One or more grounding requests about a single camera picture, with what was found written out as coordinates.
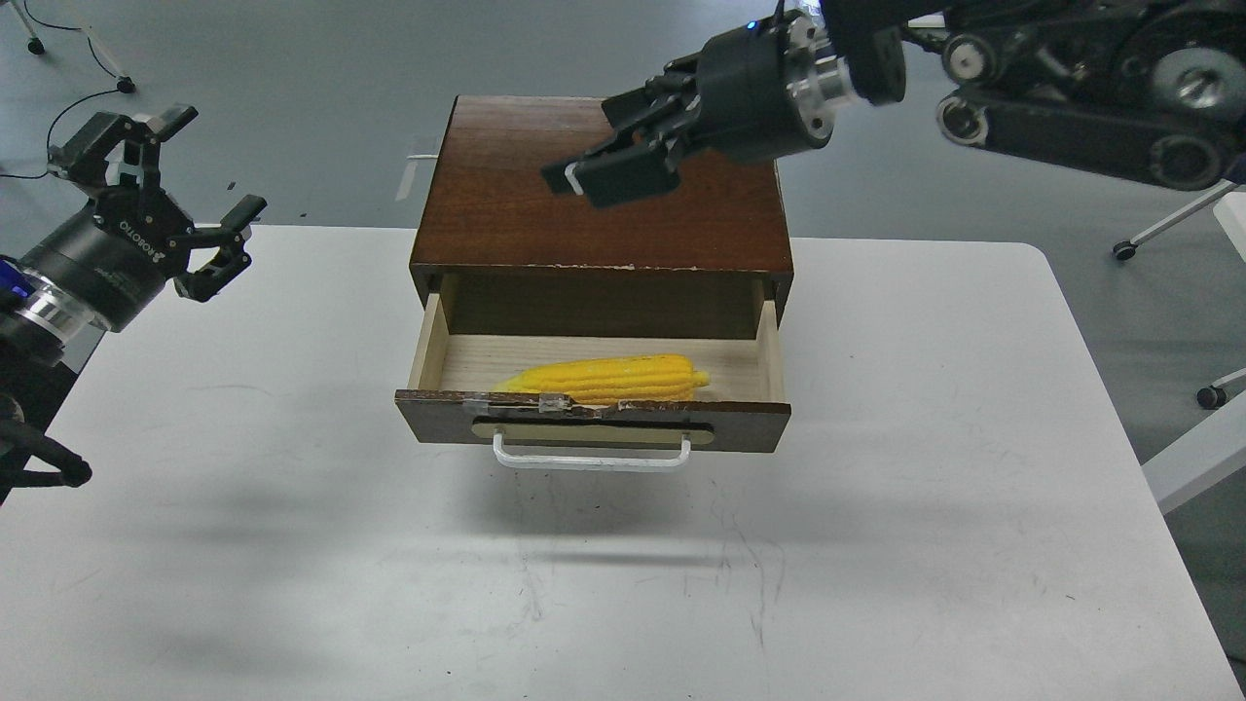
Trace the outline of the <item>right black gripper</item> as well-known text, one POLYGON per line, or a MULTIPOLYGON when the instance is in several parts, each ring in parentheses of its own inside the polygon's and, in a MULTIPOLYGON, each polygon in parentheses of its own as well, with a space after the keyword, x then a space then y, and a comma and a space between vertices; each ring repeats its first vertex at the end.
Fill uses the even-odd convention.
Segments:
POLYGON ((826 34, 812 21, 754 21, 711 37, 697 55, 672 59, 640 88, 601 107, 614 129, 674 100, 689 132, 619 131, 611 139, 541 168, 554 195, 609 208, 672 194, 682 161, 711 148, 734 163, 761 163, 824 148, 835 111, 819 85, 816 50, 826 34))

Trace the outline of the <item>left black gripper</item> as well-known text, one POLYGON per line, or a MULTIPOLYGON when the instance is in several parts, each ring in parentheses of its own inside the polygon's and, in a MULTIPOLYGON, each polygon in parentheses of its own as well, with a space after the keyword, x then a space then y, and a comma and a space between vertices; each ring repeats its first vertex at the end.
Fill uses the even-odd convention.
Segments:
POLYGON ((267 200, 245 195, 217 227, 193 220, 161 188, 161 146, 199 115, 172 105, 137 121, 97 112, 65 144, 49 148, 49 171, 88 195, 82 209, 19 258, 32 291, 19 322, 44 334, 86 324, 120 332, 173 278, 174 293, 208 303, 250 266, 250 225, 267 200), (189 252, 216 248, 196 271, 189 252))

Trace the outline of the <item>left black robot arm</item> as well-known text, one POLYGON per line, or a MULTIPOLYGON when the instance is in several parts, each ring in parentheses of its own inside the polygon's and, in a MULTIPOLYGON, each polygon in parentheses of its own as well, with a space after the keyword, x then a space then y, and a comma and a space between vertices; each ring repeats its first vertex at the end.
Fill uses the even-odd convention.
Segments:
POLYGON ((189 105, 145 121, 98 112, 50 148, 54 177, 87 200, 22 256, 2 256, 4 494, 91 479, 88 462, 46 433, 77 379, 65 362, 74 337, 122 331, 168 283, 209 301, 250 266, 244 247, 263 197, 199 227, 162 187, 161 147, 196 116, 189 105))

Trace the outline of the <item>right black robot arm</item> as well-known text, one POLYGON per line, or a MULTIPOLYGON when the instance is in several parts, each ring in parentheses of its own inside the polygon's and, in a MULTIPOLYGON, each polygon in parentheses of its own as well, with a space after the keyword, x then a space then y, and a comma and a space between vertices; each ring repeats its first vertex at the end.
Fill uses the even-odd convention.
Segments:
POLYGON ((609 137, 541 176, 606 208, 669 194, 706 149, 751 164, 824 148, 840 108, 905 98, 915 44, 954 83, 948 141, 1205 191, 1244 154, 1244 25, 1241 1, 779 1, 607 98, 609 137))

